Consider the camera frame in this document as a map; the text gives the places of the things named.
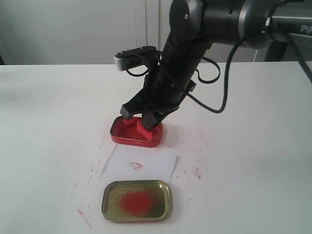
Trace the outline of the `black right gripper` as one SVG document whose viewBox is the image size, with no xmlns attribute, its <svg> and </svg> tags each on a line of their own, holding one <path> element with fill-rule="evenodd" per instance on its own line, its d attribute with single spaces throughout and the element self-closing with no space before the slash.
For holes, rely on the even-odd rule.
<svg viewBox="0 0 312 234">
<path fill-rule="evenodd" d="M 211 43 L 202 38 L 181 40 L 170 32 L 163 51 L 143 57 L 148 75 L 142 90 L 123 104 L 120 114 L 126 120 L 142 114 L 144 129 L 151 130 L 177 110 L 193 84 L 191 78 Z"/>
</svg>

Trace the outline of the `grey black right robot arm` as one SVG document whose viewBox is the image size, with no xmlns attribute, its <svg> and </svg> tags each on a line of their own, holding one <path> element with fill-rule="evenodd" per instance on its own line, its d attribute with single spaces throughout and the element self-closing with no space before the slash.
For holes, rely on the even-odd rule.
<svg viewBox="0 0 312 234">
<path fill-rule="evenodd" d="M 142 116 L 146 130 L 176 111 L 195 87 L 192 81 L 205 52 L 215 43 L 232 46 L 225 67 L 222 113 L 227 102 L 229 70 L 236 50 L 286 42 L 307 77 L 312 76 L 299 46 L 312 42 L 312 7 L 303 0 L 175 0 L 170 32 L 162 51 L 153 46 L 119 52 L 118 70 L 146 66 L 143 88 L 120 110 L 125 119 Z"/>
</svg>

